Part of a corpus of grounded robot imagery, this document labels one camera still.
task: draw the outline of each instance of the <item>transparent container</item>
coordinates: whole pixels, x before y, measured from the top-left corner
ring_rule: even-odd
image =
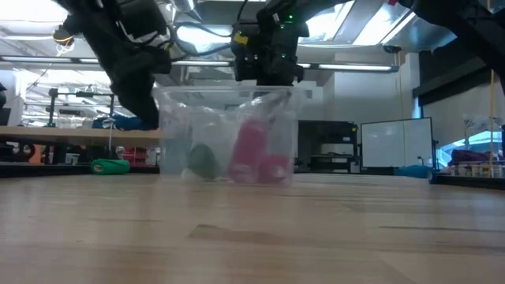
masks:
[[[186,181],[290,184],[303,94],[292,87],[155,89],[161,174]]]

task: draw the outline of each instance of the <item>table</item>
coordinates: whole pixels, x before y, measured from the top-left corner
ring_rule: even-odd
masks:
[[[34,144],[108,146],[109,129],[58,129],[0,126],[0,139]],[[160,131],[112,130],[112,146],[158,146]]]
[[[407,177],[291,188],[0,180],[2,284],[501,283],[505,195]]]

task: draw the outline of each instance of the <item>wooden table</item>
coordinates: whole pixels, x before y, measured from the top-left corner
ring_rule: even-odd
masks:
[[[107,129],[57,129],[0,126],[0,139],[31,140],[36,143],[108,146]],[[158,146],[160,131],[112,131],[113,146]]]
[[[0,180],[2,284],[505,279],[505,195],[402,177],[292,188],[158,176]]]

